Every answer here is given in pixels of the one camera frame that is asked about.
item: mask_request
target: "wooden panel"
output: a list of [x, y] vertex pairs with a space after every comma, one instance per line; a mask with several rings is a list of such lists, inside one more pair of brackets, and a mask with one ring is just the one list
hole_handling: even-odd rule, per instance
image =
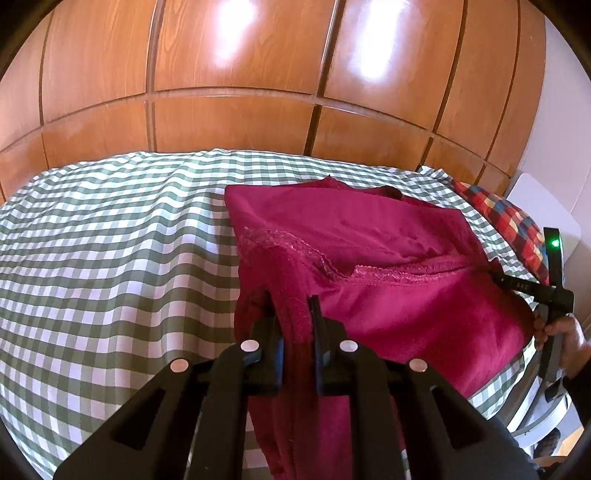
[[438, 133], [485, 157], [515, 66], [517, 2], [470, 0], [456, 75]]
[[145, 92], [155, 0], [65, 0], [43, 64], [46, 121]]
[[460, 147], [444, 143], [437, 138], [429, 150], [426, 165], [432, 168], [442, 168], [458, 181], [474, 183], [483, 161]]
[[509, 175], [515, 173], [534, 124], [542, 93], [546, 60], [544, 15], [520, 0], [521, 35], [513, 88], [499, 134], [488, 161]]
[[227, 148], [302, 154], [313, 108], [263, 96], [161, 98], [154, 104], [160, 152]]
[[312, 156], [415, 170], [428, 139], [409, 125], [323, 108]]
[[155, 86], [315, 93], [335, 0], [169, 0]]
[[0, 184], [6, 199], [47, 170], [41, 134], [32, 134], [0, 154]]
[[501, 170], [497, 170], [492, 165], [487, 165], [478, 185], [489, 192], [497, 195], [503, 195], [509, 185], [509, 175], [505, 175]]
[[39, 71], [49, 17], [41, 20], [0, 81], [0, 150], [41, 126]]
[[74, 113], [46, 126], [50, 167], [148, 149], [145, 103], [120, 100]]
[[326, 96], [432, 128], [463, 0], [348, 0]]

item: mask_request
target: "pillow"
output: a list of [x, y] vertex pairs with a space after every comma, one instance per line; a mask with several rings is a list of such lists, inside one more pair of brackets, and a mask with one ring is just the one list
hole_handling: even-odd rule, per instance
[[544, 235], [532, 218], [506, 198], [477, 185], [453, 180], [453, 189], [501, 234], [531, 274], [548, 285]]

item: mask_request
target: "magenta cloth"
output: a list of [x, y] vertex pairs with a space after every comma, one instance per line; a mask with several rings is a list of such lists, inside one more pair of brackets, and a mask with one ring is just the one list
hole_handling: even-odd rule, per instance
[[532, 311], [493, 283], [500, 265], [459, 210], [330, 177], [232, 185], [225, 200], [240, 256], [236, 338], [268, 313], [270, 294], [285, 339], [282, 393], [249, 403], [275, 479], [351, 478], [348, 400], [315, 393], [309, 296], [353, 340], [393, 361], [425, 359], [466, 397], [531, 338]]

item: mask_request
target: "green gingham bedsheet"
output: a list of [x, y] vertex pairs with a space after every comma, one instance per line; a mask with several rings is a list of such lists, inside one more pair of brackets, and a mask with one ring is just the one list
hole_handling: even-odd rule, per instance
[[[224, 187], [327, 175], [460, 209], [489, 258], [533, 279], [442, 170], [213, 150], [46, 171], [0, 208], [0, 415], [43, 478], [172, 359], [214, 358], [233, 342], [238, 256]], [[470, 399], [485, 417], [533, 353]], [[247, 430], [243, 478], [270, 478]]]

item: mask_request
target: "human hand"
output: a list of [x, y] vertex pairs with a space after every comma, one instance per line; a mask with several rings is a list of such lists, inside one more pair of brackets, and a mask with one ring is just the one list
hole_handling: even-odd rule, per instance
[[573, 378], [591, 359], [591, 345], [585, 341], [579, 321], [574, 315], [562, 317], [551, 325], [544, 325], [542, 317], [537, 317], [534, 320], [535, 347], [538, 350], [542, 349], [550, 336], [560, 332], [564, 334], [560, 368], [565, 369], [567, 377]]

